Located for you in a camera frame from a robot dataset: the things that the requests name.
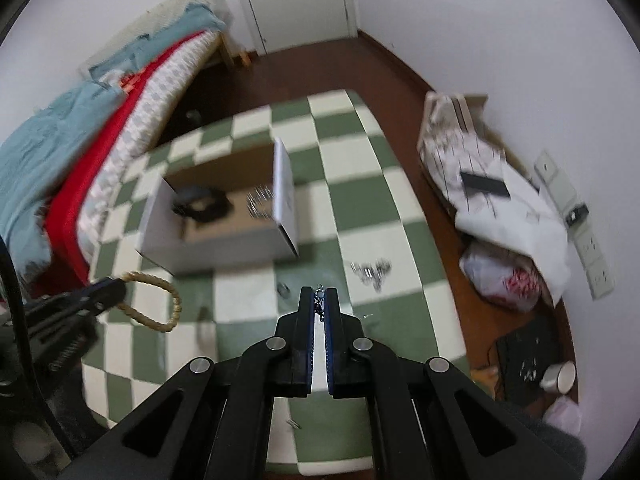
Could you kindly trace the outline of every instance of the brown floor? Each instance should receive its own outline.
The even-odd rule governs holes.
[[[269,54],[256,60],[248,70],[229,72],[223,66],[215,66],[201,72],[178,104],[161,142],[197,126],[186,118],[189,110],[198,110],[202,124],[207,124],[258,106],[340,88],[354,89],[369,106],[422,205],[456,301],[470,366],[487,365],[488,351],[496,338],[539,315],[556,316],[562,339],[567,341],[565,354],[571,357],[573,348],[563,306],[554,313],[544,307],[529,314],[510,312],[483,301],[462,275],[458,260],[466,242],[454,229],[418,164],[415,147],[422,121],[424,88],[362,38]],[[550,400],[542,399],[529,411],[540,415]],[[372,473],[335,478],[364,480],[372,478]]]

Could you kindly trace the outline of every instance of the table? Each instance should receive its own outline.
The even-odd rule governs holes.
[[[146,197],[163,174],[274,136],[283,141],[294,174],[298,260],[173,277],[136,252]],[[351,263],[374,264],[380,258],[391,270],[376,292]],[[273,335],[278,317],[297,309],[304,285],[335,287],[342,311],[360,318],[367,336],[399,356],[425,361],[439,354],[468,370],[455,304],[424,214],[378,122],[353,91],[238,114],[132,163],[112,198],[90,277],[130,270],[174,283],[183,310],[178,326],[166,334],[117,309],[100,317],[100,341],[82,371],[87,404],[109,427],[190,359],[233,358]],[[277,293],[278,283],[290,289],[288,297]],[[129,304],[168,320],[165,292],[129,286]],[[317,317],[315,330],[312,393],[306,399],[276,399],[268,469],[311,475],[369,468],[366,402],[328,395],[324,325]]]

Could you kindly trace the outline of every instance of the red sheet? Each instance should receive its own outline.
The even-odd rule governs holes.
[[[133,111],[146,81],[164,63],[169,56],[185,41],[194,38],[202,32],[196,32],[178,41],[169,47],[155,61],[145,67],[144,70],[127,78],[124,87],[129,95],[122,106],[114,113],[96,137],[89,150],[78,160],[73,170],[69,173],[62,188],[54,197],[44,222],[44,229],[49,235],[51,250],[54,256],[52,266],[38,279],[38,288],[44,288],[47,294],[70,290],[83,286],[88,282],[89,265],[84,260],[78,246],[78,232],[76,223],[84,197],[86,196],[95,176],[100,171],[102,164],[115,144],[127,118]],[[69,276],[69,266],[74,276]],[[57,284],[63,286],[61,290],[51,290]]]

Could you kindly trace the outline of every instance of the white cup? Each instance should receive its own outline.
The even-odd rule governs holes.
[[[575,382],[575,365],[571,361],[551,365],[540,381],[540,388],[552,394],[566,394]]]

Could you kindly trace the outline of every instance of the white door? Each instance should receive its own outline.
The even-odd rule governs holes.
[[[349,35],[344,0],[249,1],[267,52]]]

